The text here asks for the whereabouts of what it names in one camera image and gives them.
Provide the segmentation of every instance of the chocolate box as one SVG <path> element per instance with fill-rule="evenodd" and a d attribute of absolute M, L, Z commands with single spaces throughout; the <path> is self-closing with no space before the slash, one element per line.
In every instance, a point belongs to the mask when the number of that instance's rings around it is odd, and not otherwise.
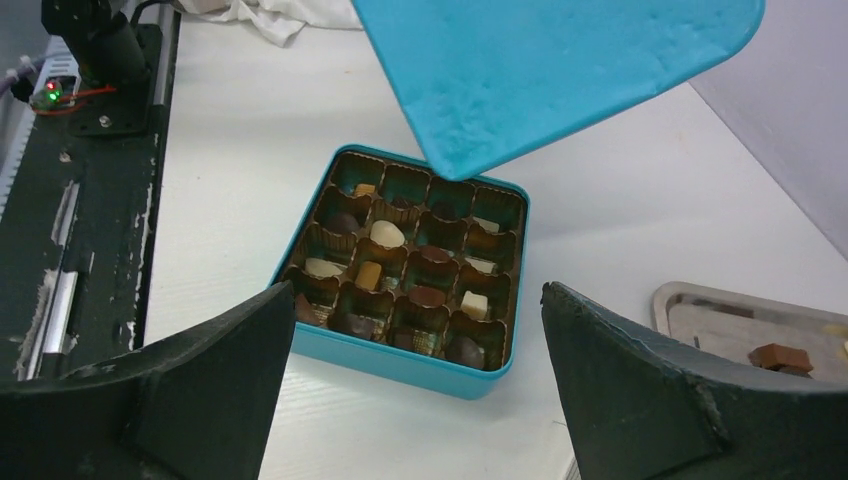
<path fill-rule="evenodd" d="M 529 205 L 509 183 L 341 148 L 271 281 L 298 297 L 292 351 L 482 397 L 512 365 Z"/>

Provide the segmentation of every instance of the tabletop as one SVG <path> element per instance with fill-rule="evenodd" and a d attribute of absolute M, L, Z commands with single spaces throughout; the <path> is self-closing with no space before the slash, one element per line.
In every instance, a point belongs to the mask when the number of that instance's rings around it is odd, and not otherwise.
<path fill-rule="evenodd" d="M 192 20 L 167 142 L 145 343 L 267 286 L 338 147 L 421 155 L 364 33 Z M 564 478 L 547 281 L 644 325 L 672 280 L 848 313 L 848 262 L 688 85 L 487 175 L 532 200 L 512 370 L 465 401 L 292 355 L 261 478 Z"/>

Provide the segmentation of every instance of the white chocolate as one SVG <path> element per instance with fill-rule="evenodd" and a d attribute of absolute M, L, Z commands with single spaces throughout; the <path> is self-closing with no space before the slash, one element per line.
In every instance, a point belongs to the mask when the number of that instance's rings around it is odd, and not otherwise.
<path fill-rule="evenodd" d="M 486 219 L 480 218 L 480 217 L 471 217 L 471 218 L 474 219 L 475 222 L 480 224 L 480 226 L 483 227 L 483 230 L 485 230 L 487 232 L 498 233 L 498 232 L 501 231 L 501 226 L 498 225 L 495 222 L 492 222 L 490 220 L 486 220 Z"/>
<path fill-rule="evenodd" d="M 371 226 L 371 240 L 386 248 L 400 247 L 406 243 L 403 232 L 392 222 L 377 220 Z"/>
<path fill-rule="evenodd" d="M 465 292 L 462 297 L 462 305 L 459 308 L 472 319 L 483 320 L 489 310 L 489 298 L 473 292 Z"/>
<path fill-rule="evenodd" d="M 465 261 L 471 264 L 472 267 L 483 273 L 492 273 L 495 271 L 495 264 L 472 257 L 465 257 Z"/>
<path fill-rule="evenodd" d="M 341 275 L 342 269 L 320 258 L 307 258 L 304 268 L 306 273 L 318 278 L 327 278 Z"/>

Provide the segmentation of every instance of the metal tray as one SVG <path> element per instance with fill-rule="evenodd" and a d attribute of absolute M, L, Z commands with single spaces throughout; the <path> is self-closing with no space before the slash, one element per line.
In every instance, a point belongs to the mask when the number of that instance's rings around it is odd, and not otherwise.
<path fill-rule="evenodd" d="M 848 316 L 683 282 L 654 294 L 658 332 L 734 362 L 769 343 L 807 351 L 810 376 L 848 384 Z"/>

